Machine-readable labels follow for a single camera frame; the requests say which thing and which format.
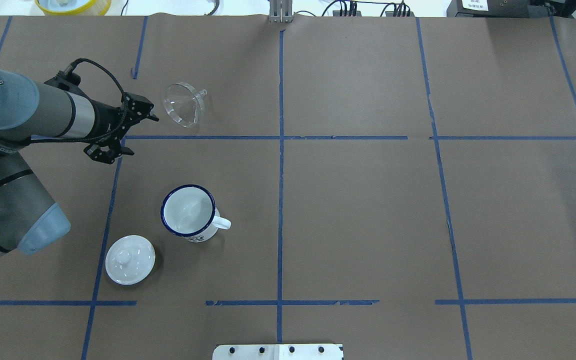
table surface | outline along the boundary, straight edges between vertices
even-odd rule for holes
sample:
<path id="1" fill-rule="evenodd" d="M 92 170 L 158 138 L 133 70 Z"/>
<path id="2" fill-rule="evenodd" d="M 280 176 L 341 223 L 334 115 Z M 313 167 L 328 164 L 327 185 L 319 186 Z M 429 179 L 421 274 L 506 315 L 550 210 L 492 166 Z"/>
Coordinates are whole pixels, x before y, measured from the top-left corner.
<path id="1" fill-rule="evenodd" d="M 388 3 L 388 1 L 380 0 L 375 2 Z M 331 0 L 293 0 L 292 10 L 294 12 L 307 10 L 320 16 L 330 3 Z M 112 1 L 107 15 L 118 16 L 121 14 L 125 4 L 125 0 Z M 450 0 L 408 0 L 406 4 L 418 17 L 443 18 L 446 16 L 446 9 L 448 9 Z M 123 14 L 128 16 L 146 16 L 156 13 L 167 13 L 182 16 L 200 16 L 209 13 L 214 6 L 214 0 L 128 0 Z M 336 10 L 338 7 L 341 7 L 341 5 L 333 5 L 326 15 L 331 16 L 332 10 Z M 267 15 L 269 9 L 270 6 L 267 0 L 221 0 L 215 15 Z M 384 9 L 384 5 L 359 4 L 358 9 L 361 11 L 362 16 L 379 16 Z M 34 0 L 0 0 L 0 16 L 11 15 L 41 16 L 43 13 L 35 5 Z"/>
<path id="2" fill-rule="evenodd" d="M 112 166 L 83 144 L 22 151 L 72 229 L 0 258 L 0 359 L 278 342 L 576 359 L 576 20 L 0 16 L 1 69 L 43 82 L 79 57 L 161 121 L 134 126 L 135 155 Z M 98 70 L 77 72 L 119 104 Z M 158 100 L 179 81 L 208 90 L 193 129 Z M 187 183 L 230 230 L 197 244 L 163 227 Z M 130 234 L 158 264 L 123 287 L 103 259 Z"/>

electrical cable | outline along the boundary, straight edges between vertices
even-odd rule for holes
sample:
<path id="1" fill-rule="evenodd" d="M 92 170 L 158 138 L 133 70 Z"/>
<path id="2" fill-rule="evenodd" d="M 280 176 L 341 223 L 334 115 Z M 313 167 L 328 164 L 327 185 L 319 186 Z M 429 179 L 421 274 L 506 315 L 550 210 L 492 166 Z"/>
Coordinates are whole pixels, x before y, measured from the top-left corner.
<path id="1" fill-rule="evenodd" d="M 346 4 L 345 0 L 334 0 L 333 2 L 330 2 L 328 4 L 328 6 L 326 6 L 326 8 L 324 9 L 324 12 L 321 13 L 321 16 L 325 16 L 326 12 L 330 9 L 331 6 L 333 6 L 333 4 L 335 3 L 341 3 L 343 5 L 343 11 L 347 11 L 348 10 L 348 4 Z"/>
<path id="2" fill-rule="evenodd" d="M 391 5 L 395 7 L 395 10 L 397 9 L 397 4 L 395 4 L 394 2 L 389 2 L 388 4 L 386 4 L 386 6 L 383 7 L 383 10 L 381 10 L 381 13 L 379 14 L 380 18 L 384 16 L 384 14 L 386 13 L 386 9 L 388 9 L 388 7 L 390 7 Z"/>
<path id="3" fill-rule="evenodd" d="M 206 14 L 206 16 L 211 16 L 215 14 L 215 12 L 217 12 L 217 9 L 219 9 L 219 0 L 214 0 L 214 7 L 212 8 L 211 12 Z"/>
<path id="4" fill-rule="evenodd" d="M 299 14 L 299 13 L 311 14 L 311 15 L 314 16 L 315 18 L 317 17 L 316 14 L 313 14 L 313 13 L 311 13 L 311 12 L 308 11 L 308 10 L 299 10 L 299 11 L 295 12 L 295 14 Z"/>
<path id="5" fill-rule="evenodd" d="M 130 2 L 130 0 L 126 0 L 126 3 L 123 4 L 123 7 L 121 8 L 121 13 L 119 14 L 119 16 L 124 16 L 124 10 L 126 9 L 126 6 L 128 6 L 128 2 Z"/>
<path id="6" fill-rule="evenodd" d="M 324 9 L 323 13 L 321 14 L 321 16 L 326 16 L 326 12 L 330 9 L 330 7 L 334 4 L 334 3 L 343 3 L 343 8 L 340 6 L 339 8 L 339 15 L 340 16 L 357 16 L 357 6 L 358 4 L 376 4 L 376 5 L 386 5 L 384 6 L 384 8 L 381 10 L 381 14 L 379 15 L 380 17 L 384 16 L 384 14 L 386 13 L 386 9 L 388 9 L 389 6 L 393 5 L 394 9 L 393 9 L 393 16 L 394 17 L 406 17 L 406 16 L 410 16 L 410 7 L 408 5 L 406 5 L 403 1 L 401 3 L 398 2 L 378 2 L 378 1 L 363 1 L 363 0 L 350 0 L 350 9 L 348 9 L 348 5 L 346 4 L 347 0 L 335 0 L 333 2 L 330 2 L 327 7 Z"/>
<path id="7" fill-rule="evenodd" d="M 66 74 L 67 76 L 70 75 L 73 71 L 75 71 L 75 68 L 77 68 L 77 66 L 81 63 L 89 63 L 89 64 L 92 64 L 92 65 L 96 66 L 97 68 L 99 68 L 106 75 L 108 75 L 110 77 L 110 79 L 112 79 L 112 82 L 114 82 L 114 84 L 117 86 L 117 89 L 119 89 L 119 92 L 121 92 L 122 98 L 124 95 L 126 95 L 124 88 L 122 87 L 121 84 L 119 84 L 119 81 L 117 80 L 117 78 L 110 71 L 108 71 L 107 68 L 103 67 L 101 64 L 99 64 L 98 62 L 93 61 L 91 59 L 86 59 L 85 57 L 80 57 L 79 59 L 76 59 L 75 61 L 71 62 L 66 67 L 66 69 L 63 71 L 64 74 Z"/>

metal clamp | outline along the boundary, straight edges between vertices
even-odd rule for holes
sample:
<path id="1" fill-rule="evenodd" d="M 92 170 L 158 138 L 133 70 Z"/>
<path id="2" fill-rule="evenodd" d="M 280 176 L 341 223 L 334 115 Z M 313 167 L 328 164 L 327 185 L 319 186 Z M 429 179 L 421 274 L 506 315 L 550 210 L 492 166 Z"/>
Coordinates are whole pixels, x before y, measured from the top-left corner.
<path id="1" fill-rule="evenodd" d="M 293 0 L 270 0 L 271 23 L 292 23 L 293 16 Z"/>
<path id="2" fill-rule="evenodd" d="M 344 360 L 342 344 L 219 345 L 212 360 Z"/>

